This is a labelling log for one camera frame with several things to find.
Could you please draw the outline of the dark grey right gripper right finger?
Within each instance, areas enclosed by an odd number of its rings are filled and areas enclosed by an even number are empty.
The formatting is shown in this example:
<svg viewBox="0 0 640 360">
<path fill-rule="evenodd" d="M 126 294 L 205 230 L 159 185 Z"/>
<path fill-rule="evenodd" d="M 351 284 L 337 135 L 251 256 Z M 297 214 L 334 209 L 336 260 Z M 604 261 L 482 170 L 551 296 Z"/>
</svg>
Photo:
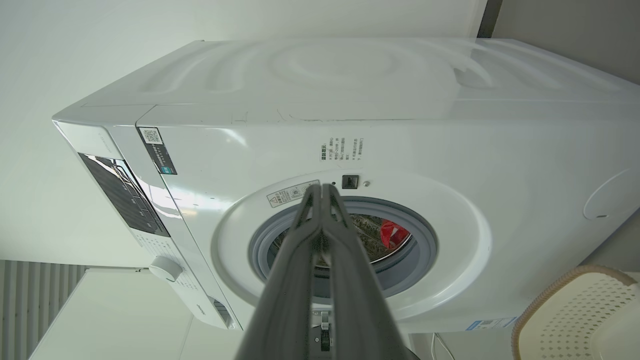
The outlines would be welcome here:
<svg viewBox="0 0 640 360">
<path fill-rule="evenodd" d="M 336 360 L 414 360 L 382 294 L 338 189 L 323 186 Z"/>
</svg>

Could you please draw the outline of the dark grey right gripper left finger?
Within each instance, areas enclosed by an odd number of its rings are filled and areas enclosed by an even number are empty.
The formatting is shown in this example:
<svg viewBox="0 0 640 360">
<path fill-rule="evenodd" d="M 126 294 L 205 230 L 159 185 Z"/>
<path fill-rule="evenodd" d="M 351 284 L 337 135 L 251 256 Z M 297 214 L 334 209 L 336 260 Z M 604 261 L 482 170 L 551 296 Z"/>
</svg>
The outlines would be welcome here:
<svg viewBox="0 0 640 360">
<path fill-rule="evenodd" d="M 310 186 L 274 260 L 238 360 L 307 360 L 314 267 L 322 250 L 322 187 Z"/>
</svg>

